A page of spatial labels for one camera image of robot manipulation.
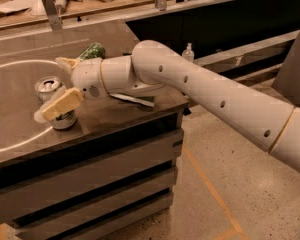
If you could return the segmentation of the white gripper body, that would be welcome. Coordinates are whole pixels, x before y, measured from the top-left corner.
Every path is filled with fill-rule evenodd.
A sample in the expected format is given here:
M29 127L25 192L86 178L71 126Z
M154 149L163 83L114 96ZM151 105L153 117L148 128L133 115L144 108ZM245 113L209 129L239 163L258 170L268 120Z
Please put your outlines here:
M102 61L102 58L83 60L73 70L71 81L83 92L86 99L108 96L101 77Z

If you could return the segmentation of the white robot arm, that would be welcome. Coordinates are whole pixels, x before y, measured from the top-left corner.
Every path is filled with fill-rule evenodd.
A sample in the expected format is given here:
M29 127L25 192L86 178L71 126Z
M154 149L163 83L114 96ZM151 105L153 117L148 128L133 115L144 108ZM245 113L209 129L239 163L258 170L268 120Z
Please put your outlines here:
M128 56L58 57L56 63L71 76L73 87L61 88L40 107L34 114L40 123L85 99L153 96L171 86L300 173L300 108L202 68L159 42L141 41Z

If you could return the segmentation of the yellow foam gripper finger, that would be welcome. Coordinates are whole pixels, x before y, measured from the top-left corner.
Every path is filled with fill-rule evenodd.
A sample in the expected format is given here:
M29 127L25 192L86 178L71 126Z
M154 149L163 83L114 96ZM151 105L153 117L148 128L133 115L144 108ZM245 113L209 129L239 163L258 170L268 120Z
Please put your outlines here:
M62 86L35 113L38 123L52 121L62 114L79 107L84 100L82 91L76 87L67 89Z
M80 63L80 60L65 57L57 57L55 59L55 62L59 68L61 68L68 75L71 75L73 69Z

